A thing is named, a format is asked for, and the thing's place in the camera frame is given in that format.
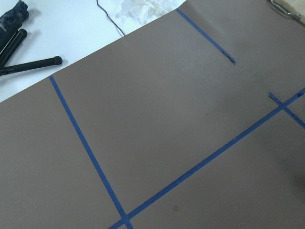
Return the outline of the crumpled white plastic wrap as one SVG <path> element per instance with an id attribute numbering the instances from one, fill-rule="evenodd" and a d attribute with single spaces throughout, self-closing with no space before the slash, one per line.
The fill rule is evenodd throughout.
<path id="1" fill-rule="evenodd" d="M 117 17 L 130 17 L 141 25 L 177 9 L 184 0 L 123 0 Z"/>

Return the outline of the black tripod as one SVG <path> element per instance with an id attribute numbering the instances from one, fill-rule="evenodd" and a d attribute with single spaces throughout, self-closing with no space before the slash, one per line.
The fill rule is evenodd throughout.
<path id="1" fill-rule="evenodd" d="M 43 67 L 61 65 L 63 60 L 59 56 L 33 61 L 13 66 L 5 66 L 28 33 L 22 29 L 22 23 L 29 17 L 28 5 L 18 1 L 16 5 L 0 17 L 0 75 L 19 73 Z"/>

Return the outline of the bamboo cutting board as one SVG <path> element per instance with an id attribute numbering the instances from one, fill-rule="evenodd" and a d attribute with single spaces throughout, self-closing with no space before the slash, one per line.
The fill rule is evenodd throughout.
<path id="1" fill-rule="evenodd" d="M 270 3 L 281 15 L 305 24 L 305 0 L 270 0 Z"/>

